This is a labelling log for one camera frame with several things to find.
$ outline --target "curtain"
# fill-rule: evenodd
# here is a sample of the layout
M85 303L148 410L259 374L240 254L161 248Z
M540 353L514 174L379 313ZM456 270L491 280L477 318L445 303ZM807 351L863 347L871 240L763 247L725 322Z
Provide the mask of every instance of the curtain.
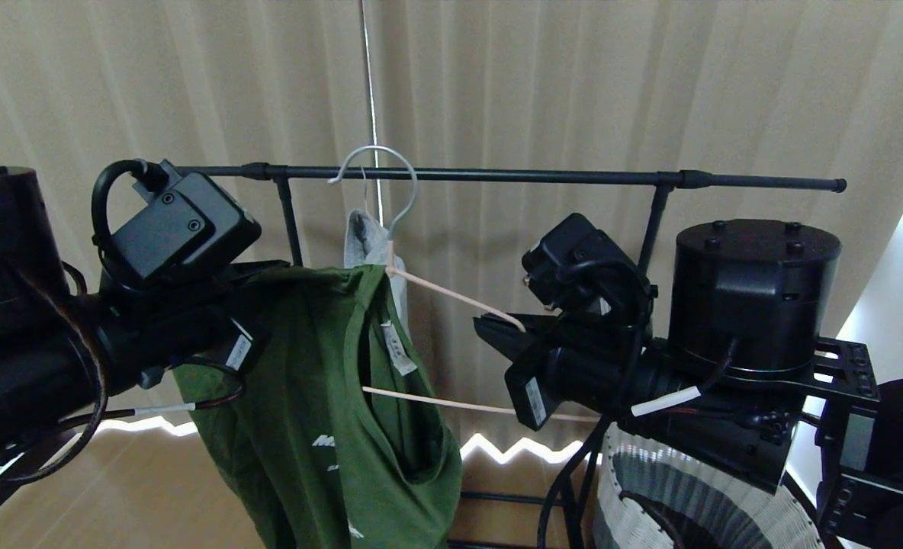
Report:
M848 178L845 194L675 191L650 267L658 334L686 226L765 217L837 234L845 250L824 321L833 334L901 215L903 3L365 9L379 140L418 166ZM371 140L360 15L354 2L0 2L0 163L39 170L62 257L95 290L88 199L108 163L326 165ZM263 225L242 259L288 259L273 185L222 184ZM363 184L300 180L292 191L306 265L340 265ZM405 181L384 185L385 220L409 193ZM650 200L650 188L427 181L397 250L420 277L540 313L521 254L578 211L637 257ZM114 226L141 205L127 185L114 188ZM507 362L473 334L478 310L415 287L410 305L440 396L510 406ZM177 399L165 384L119 404ZM479 432L500 448L524 435L562 448L583 435L560 422L532 434L508 417L447 417L462 441Z

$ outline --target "curtain fold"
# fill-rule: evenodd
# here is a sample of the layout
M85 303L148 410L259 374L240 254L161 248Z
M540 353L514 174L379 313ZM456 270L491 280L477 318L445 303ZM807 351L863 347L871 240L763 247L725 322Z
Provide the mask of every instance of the curtain fold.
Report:
M838 234L845 251L824 321L835 333L901 215L903 3L365 7L379 140L416 165L848 178L845 194L675 191L650 268L657 333L686 226L766 217ZM135 156L339 163L371 140L362 41L354 2L0 2L0 163L39 170L62 257L95 290L89 194L104 166ZM242 259L288 259L274 185L220 183L263 225ZM340 265L364 184L291 187L306 265ZM383 194L390 219L410 186L393 181ZM578 211L637 257L650 201L650 188L424 181L397 250L414 274L539 313L522 253ZM117 185L114 226L141 205ZM478 310L417 287L410 308L441 397L510 406L507 362L473 333ZM114 406L176 400L170 382ZM524 435L562 448L581 435L560 422L534 434L508 417L448 418L462 441L480 432L500 448Z

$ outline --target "metal hook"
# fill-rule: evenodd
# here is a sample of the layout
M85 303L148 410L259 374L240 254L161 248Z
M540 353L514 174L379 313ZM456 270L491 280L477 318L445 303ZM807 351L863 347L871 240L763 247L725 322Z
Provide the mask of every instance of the metal hook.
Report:
M363 153L365 150L383 150L385 153L391 153L393 156L396 156L400 162L403 163L407 167L407 173L410 174L410 180L413 182L413 190L410 192L410 202L407 202L407 205L400 210L400 213L394 216L394 221L391 222L390 229L387 230L387 239L393 241L394 233L397 230L397 223L403 219L403 216L407 215L407 212L410 212L410 208L413 208L414 202L417 202L417 191L419 188L419 183L417 181L417 171L414 171L414 166L410 165L410 160L405 159L403 154L400 154L396 150L391 149L389 146L382 145L364 145L359 147L358 149L354 149L353 152L346 156L346 159L343 159L343 164L339 167L339 172L336 173L336 177L330 178L326 180L326 183L330 185L339 183L343 180L343 174L346 173L346 169L350 166L350 162L353 161L354 157L357 154Z

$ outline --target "green t-shirt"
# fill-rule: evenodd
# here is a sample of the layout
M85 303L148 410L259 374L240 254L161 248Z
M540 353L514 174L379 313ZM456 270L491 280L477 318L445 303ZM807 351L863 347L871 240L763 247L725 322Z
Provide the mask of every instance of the green t-shirt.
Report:
M266 546L444 545L461 491L455 438L437 406L361 390L432 395L382 265L279 268L256 281L272 339L245 372L245 395L191 415ZM388 321L418 366L407 375L388 354ZM188 402L229 390L208 368L175 377Z

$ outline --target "brown floor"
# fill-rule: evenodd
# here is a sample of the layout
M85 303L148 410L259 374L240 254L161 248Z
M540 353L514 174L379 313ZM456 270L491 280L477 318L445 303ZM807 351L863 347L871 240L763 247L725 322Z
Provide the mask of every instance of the brown floor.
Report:
M525 452L499 465L476 451L465 462L463 490L542 496L559 468ZM538 514L535 505L463 500L451 537L532 546ZM566 547L565 535L555 511L550 546ZM83 547L253 549L261 542L201 440L154 429L100 433L63 471L0 508L0 548Z

